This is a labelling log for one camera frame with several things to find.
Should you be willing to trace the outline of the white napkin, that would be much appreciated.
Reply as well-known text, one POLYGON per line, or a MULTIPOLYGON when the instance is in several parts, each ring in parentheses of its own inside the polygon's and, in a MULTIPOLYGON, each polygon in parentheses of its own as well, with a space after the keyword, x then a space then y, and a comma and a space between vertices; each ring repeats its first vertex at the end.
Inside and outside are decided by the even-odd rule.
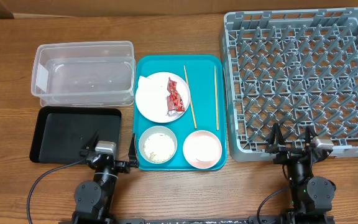
POLYGON ((147 77, 143 77, 140 76, 139 77, 139 81, 138 81, 138 90, 144 90, 144 91, 149 91, 152 93, 160 93, 163 95, 167 95, 168 91, 166 88, 164 88, 163 86, 159 85, 157 82, 147 78, 147 77))

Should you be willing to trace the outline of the grey bowl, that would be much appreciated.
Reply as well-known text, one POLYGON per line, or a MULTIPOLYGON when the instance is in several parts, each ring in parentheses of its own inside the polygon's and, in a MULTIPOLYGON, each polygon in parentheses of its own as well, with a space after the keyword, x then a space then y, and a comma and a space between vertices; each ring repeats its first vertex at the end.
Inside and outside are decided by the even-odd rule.
POLYGON ((155 134, 155 133, 164 133, 164 134, 167 134, 168 136, 170 136, 173 139, 174 143, 175 143, 175 153, 176 153, 176 151, 177 151, 177 139, 176 139, 176 136, 170 129, 166 128, 165 126, 153 126, 153 127, 149 128, 149 129, 147 129, 146 131, 144 131, 144 133, 141 135, 141 137, 139 139, 139 152, 140 152, 141 156, 146 161, 148 161, 148 162, 150 162, 152 164, 163 164, 165 162, 163 162, 163 163, 152 162, 150 159, 148 159, 146 157, 146 155, 144 153, 144 143, 145 143, 146 139, 150 135, 155 134))

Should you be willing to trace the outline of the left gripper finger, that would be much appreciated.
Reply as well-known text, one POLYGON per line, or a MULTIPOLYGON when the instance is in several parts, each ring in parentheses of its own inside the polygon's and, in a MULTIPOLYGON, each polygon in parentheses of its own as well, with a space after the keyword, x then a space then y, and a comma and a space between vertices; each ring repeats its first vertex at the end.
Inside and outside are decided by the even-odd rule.
POLYGON ((99 141, 99 133, 95 132, 90 140, 85 144, 85 149, 95 149, 99 141))
POLYGON ((135 134, 132 135, 131 144, 130 144, 129 152, 128 152, 128 157, 129 157, 130 166, 133 168, 138 168, 139 160, 138 160, 137 149, 136 149, 135 134))

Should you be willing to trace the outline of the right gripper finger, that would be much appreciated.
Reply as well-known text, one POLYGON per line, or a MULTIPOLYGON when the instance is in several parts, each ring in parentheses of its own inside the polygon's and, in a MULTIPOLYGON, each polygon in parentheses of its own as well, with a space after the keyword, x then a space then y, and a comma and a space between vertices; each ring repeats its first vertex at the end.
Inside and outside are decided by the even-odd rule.
POLYGON ((317 136, 314 128, 312 126, 307 126, 305 129, 305 146, 309 146, 313 138, 317 136))
POLYGON ((266 153, 279 153, 282 149, 285 149, 285 140, 283 138, 281 129, 278 123, 273 124, 270 137, 267 141, 267 146, 265 148, 266 153))

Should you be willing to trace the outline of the wooden chopstick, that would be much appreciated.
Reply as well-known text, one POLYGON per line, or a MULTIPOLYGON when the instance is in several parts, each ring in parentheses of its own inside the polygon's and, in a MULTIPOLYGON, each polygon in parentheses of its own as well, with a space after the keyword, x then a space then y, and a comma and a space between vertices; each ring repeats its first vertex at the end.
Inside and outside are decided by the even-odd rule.
POLYGON ((216 112, 216 130, 219 131, 219 103, 218 103, 218 86, 217 86, 216 66, 214 66, 214 99, 215 99, 215 112, 216 112))
POLYGON ((190 91, 190 84, 189 84, 189 81, 188 81, 188 74, 187 74, 185 65, 183 66, 183 70, 184 70, 184 74, 185 74, 186 84, 187 84, 187 87, 189 89, 189 102, 190 102, 191 114, 192 114, 192 118, 193 118, 193 124, 194 124, 194 128, 197 129, 198 126, 197 126, 197 122, 196 122, 195 111, 194 111, 193 101, 192 101, 191 91, 190 91))

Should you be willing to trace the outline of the pink bowl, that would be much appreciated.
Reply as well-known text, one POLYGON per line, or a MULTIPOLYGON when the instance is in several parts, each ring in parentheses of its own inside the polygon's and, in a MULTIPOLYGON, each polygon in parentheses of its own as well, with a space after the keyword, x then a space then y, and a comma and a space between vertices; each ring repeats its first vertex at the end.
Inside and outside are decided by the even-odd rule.
POLYGON ((195 131, 183 143, 186 161, 197 169, 212 168, 219 162, 222 153, 220 140, 209 131, 195 131))

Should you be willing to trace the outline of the red snack wrapper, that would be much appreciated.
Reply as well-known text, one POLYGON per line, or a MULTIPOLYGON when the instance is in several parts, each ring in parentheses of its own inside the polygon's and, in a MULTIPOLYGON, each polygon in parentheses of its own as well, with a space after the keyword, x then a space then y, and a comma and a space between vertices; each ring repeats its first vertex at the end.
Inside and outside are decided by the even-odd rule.
POLYGON ((167 96, 167 114, 173 116, 177 113, 183 113, 185 111, 185 105, 181 98, 181 95, 177 91, 177 82, 171 78, 168 79, 167 90, 169 95, 167 96))

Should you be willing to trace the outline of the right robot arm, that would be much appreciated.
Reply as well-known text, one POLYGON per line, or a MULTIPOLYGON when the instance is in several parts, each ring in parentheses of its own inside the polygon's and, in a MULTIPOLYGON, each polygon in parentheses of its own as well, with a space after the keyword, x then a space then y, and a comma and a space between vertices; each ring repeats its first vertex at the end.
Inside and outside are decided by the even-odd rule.
POLYGON ((290 191, 292 209, 268 219, 269 223, 334 223, 326 213, 332 210, 336 191, 334 182, 313 174, 313 165, 327 159, 333 152, 330 139, 320 138, 311 126, 306 127, 305 146, 287 147, 278 123, 273 124, 265 151, 274 154, 274 164, 280 164, 289 186, 270 194, 259 205, 256 218, 262 223, 260 211, 272 197, 290 191))

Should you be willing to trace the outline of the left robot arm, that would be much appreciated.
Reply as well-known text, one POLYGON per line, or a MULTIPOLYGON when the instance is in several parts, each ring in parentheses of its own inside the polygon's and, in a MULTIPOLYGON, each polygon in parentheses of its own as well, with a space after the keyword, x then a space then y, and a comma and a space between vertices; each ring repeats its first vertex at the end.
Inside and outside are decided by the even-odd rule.
POLYGON ((118 174, 128 174, 132 168, 139 167, 135 135, 132 136, 128 161, 117 159, 117 144, 102 141, 99 133, 83 145, 80 154, 89 168, 94 170, 93 180, 80 183, 74 193, 76 208, 72 223, 115 223, 110 213, 118 174))

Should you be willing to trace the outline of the white round plate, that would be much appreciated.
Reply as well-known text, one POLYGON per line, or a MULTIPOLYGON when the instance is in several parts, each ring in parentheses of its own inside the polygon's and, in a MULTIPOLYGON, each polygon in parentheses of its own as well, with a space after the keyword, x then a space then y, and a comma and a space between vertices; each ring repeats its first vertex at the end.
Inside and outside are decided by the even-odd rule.
POLYGON ((153 73, 147 76, 147 78, 157 82, 159 85, 166 89, 169 78, 177 82, 177 91, 181 95, 185 105, 185 111, 183 113, 177 113, 173 116, 169 116, 167 114, 167 96, 169 93, 167 95, 163 95, 160 93, 152 93, 149 91, 137 89, 135 94, 135 103, 141 115, 156 123, 169 123, 183 116, 190 106, 189 89, 184 79, 170 72, 153 73))

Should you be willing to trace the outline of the rice leftovers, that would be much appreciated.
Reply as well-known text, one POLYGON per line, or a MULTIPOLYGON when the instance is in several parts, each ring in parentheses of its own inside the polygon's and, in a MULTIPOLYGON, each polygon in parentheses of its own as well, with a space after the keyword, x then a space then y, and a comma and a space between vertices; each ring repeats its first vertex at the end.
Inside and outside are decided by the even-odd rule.
POLYGON ((175 143, 167 134, 155 133, 146 139, 144 153, 152 162, 163 163, 174 155, 175 143))

